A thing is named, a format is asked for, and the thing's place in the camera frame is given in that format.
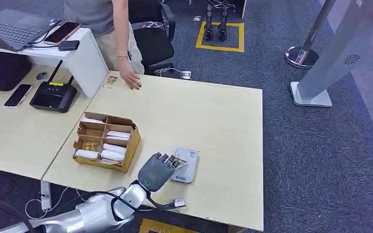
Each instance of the stanchion base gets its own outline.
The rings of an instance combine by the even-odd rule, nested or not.
[[[332,106],[332,102],[331,102],[331,99],[329,98],[327,90],[324,90],[323,92],[321,92],[319,95],[317,95],[311,100],[301,99],[301,96],[300,96],[300,93],[297,87],[298,83],[299,82],[291,82],[291,86],[290,86],[295,105],[310,106],[310,107],[327,107],[327,108]]]
[[[293,67],[301,68],[301,69],[311,69],[311,67],[315,64],[318,60],[319,56],[314,50],[309,50],[308,55],[306,56],[304,62],[302,64],[297,64],[295,61],[297,60],[298,54],[302,47],[291,47],[285,52],[285,60]]]

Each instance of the office chair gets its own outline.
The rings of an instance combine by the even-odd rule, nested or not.
[[[140,28],[134,30],[136,44],[142,54],[145,74],[155,75],[154,71],[170,67],[172,62],[158,64],[174,55],[171,41],[175,34],[175,17],[169,6],[158,0],[130,0],[129,22],[161,22],[162,28]]]

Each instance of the person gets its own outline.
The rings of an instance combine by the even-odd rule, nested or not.
[[[119,70],[131,89],[145,72],[142,55],[128,19],[128,0],[64,0],[67,21],[90,28],[110,70]]]

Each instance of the phone case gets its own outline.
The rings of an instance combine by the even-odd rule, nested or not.
[[[59,45],[60,43],[62,43],[62,41],[65,41],[67,40],[72,34],[74,34],[79,28],[81,27],[81,24],[79,24],[74,30],[72,30],[70,33],[68,33],[68,35],[66,35],[61,41],[59,41],[58,43],[53,43],[53,42],[49,42],[49,41],[46,41],[44,40],[44,43],[47,44],[47,45]]]
[[[32,88],[34,87],[34,85],[32,85],[32,84],[28,84],[28,85],[31,85],[31,87],[29,87],[29,89],[28,89],[28,91],[25,93],[25,95],[23,95],[23,97],[20,99],[20,101],[18,102],[18,104],[16,105],[16,106],[5,106],[5,107],[7,107],[7,108],[16,108],[16,107],[18,107],[19,105],[21,105],[22,104],[22,102],[23,102],[23,100],[26,98],[26,96],[29,94],[29,92],[32,90]]]

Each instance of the white kiosk stand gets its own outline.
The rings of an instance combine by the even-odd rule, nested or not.
[[[331,107],[327,88],[368,57],[373,0],[351,0],[332,40],[300,82],[291,82],[295,105]]]

